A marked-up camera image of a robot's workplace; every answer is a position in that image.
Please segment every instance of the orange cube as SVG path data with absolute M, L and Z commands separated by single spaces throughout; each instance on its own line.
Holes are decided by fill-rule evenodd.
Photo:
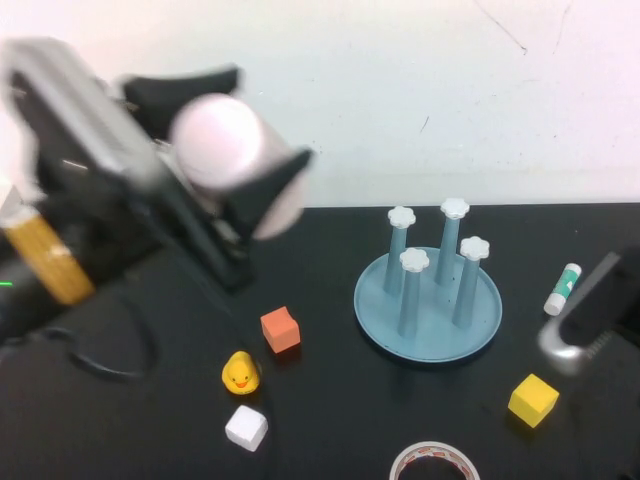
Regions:
M 279 308 L 260 317 L 262 333 L 275 353 L 300 343 L 300 327 L 291 318 L 287 307 Z

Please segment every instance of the black tabletop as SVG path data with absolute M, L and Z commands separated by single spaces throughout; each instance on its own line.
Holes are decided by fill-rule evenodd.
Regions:
M 544 361 L 542 305 L 564 265 L 584 274 L 609 251 L 640 242 L 640 205 L 473 207 L 461 238 L 491 242 L 483 268 L 500 289 L 494 341 L 471 361 L 439 367 L 399 362 L 361 333 L 353 290 L 389 245 L 387 209 L 312 209 L 285 235 L 255 249 L 258 280 L 237 297 L 208 292 L 174 252 L 127 275 L 162 358 L 141 383 L 106 383 L 75 369 L 65 346 L 34 341 L 0 364 L 0 477 L 387 479 L 395 457 L 419 441 L 464 452 L 487 479 L 615 479 L 640 440 L 640 353 L 614 337 L 578 378 Z M 408 245 L 438 246 L 436 208 L 415 209 Z M 140 346 L 114 290 L 58 320 L 82 348 L 115 366 Z M 286 305 L 302 346 L 278 359 L 260 315 Z M 247 348 L 263 370 L 256 395 L 224 389 L 222 366 Z M 535 430 L 507 411 L 535 373 L 560 391 Z M 224 425 L 241 403 L 269 420 L 258 452 L 231 444 Z

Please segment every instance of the white cube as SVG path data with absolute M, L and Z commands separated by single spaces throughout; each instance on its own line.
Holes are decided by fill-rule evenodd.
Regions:
M 267 428 L 267 419 L 264 415 L 240 405 L 224 430 L 233 443 L 250 452 L 255 452 L 267 434 Z

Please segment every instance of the yellow wooden block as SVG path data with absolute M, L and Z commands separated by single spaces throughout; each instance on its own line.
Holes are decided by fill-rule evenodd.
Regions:
M 555 406 L 559 396 L 557 391 L 531 374 L 511 394 L 509 410 L 535 427 Z

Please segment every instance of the yellow rubber duck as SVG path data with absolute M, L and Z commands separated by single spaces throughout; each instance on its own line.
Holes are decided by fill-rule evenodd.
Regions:
M 247 352 L 239 351 L 231 355 L 222 369 L 222 383 L 236 395 L 246 395 L 258 388 L 258 370 Z

